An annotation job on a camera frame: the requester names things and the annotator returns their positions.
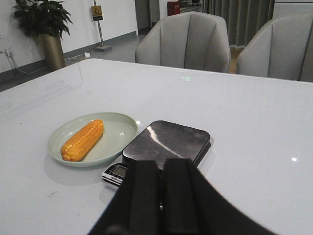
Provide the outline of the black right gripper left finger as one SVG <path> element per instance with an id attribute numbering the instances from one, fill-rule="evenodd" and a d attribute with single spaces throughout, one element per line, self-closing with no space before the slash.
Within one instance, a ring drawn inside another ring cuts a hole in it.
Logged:
<path id="1" fill-rule="evenodd" d="M 125 178 L 90 235 L 157 235 L 159 172 L 154 161 L 129 165 Z"/>

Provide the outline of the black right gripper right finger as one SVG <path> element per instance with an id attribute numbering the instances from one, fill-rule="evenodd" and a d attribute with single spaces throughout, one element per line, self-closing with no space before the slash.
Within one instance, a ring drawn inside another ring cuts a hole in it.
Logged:
<path id="1" fill-rule="evenodd" d="M 218 193 L 190 160 L 168 159 L 162 177 L 165 234 L 272 234 Z"/>

